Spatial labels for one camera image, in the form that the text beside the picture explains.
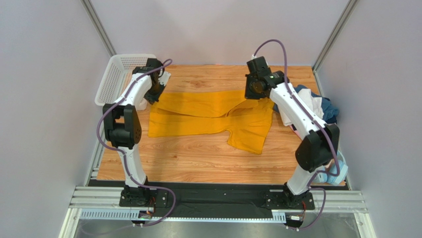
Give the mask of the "yellow t-shirt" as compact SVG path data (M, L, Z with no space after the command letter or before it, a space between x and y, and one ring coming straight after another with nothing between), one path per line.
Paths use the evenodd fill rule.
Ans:
M274 102L246 99L242 90L163 93L151 106L149 137L229 132L227 143L261 154L272 125Z

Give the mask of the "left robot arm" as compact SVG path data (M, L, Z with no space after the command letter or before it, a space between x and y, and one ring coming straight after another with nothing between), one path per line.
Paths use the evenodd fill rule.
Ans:
M164 89L159 78L164 75L164 64L156 59L147 59L145 66L137 66L122 95L112 104L104 104L101 122L110 149L117 151L125 172L125 187L121 193L124 201L146 203L150 200L148 179L142 168L138 144L142 128L137 114L141 101L158 101Z

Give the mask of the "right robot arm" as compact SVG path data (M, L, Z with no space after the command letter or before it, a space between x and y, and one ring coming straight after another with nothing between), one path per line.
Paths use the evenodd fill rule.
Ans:
M299 133L301 144L295 152L298 163L292 177L284 185L288 198L305 195L323 166L336 158L339 128L326 124L299 97L282 71L271 71L264 57L252 57L247 62L245 97L268 98L279 112L285 113Z

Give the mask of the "white plastic basket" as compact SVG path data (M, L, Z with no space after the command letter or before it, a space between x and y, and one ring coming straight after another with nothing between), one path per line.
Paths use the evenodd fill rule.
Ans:
M110 58L95 97L96 105L119 102L121 96L126 95L126 88L133 82L132 71L137 66L145 66L148 58L155 58L153 54L120 54ZM145 93L151 88L152 83L148 77L140 79L132 87L128 97L122 105L131 104L136 110L143 111L147 107Z

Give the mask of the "white t-shirt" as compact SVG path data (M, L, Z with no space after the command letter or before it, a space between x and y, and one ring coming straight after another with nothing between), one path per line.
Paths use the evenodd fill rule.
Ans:
M314 94L311 89L303 87L303 85L299 85L298 87L296 87L295 91L298 96L302 99L302 101L308 106L308 108L311 109L311 111L320 119L323 119L323 97Z

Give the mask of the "pink garment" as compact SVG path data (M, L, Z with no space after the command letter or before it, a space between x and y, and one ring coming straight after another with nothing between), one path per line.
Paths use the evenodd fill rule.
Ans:
M296 129L294 129L293 130L293 132L300 138L300 139L302 139L302 137L301 137L301 135L300 135L300 133L299 133L299 131L298 130L296 130Z

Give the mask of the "blue t-shirt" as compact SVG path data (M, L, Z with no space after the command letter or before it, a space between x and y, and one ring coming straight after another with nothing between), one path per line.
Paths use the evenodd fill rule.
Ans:
M339 115L339 109L332 104L329 98L323 97L322 108L324 112L324 116L322 120L324 120L327 124L337 123L337 116Z

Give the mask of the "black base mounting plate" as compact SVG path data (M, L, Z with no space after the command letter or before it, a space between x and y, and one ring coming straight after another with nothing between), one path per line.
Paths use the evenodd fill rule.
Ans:
M316 196L308 193L297 203L287 205L282 185L150 182L150 200L146 203L127 202L120 193L120 207L149 210L156 217L171 218L265 219L274 210L315 211Z

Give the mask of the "light blue headphones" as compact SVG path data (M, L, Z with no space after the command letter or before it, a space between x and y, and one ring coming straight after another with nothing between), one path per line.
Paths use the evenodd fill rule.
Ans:
M345 180L348 172L348 166L344 162L343 154L337 151L338 167L334 160L326 166L320 166L318 171L326 171L326 173L318 173L314 178L313 183L327 183L330 185L339 185Z

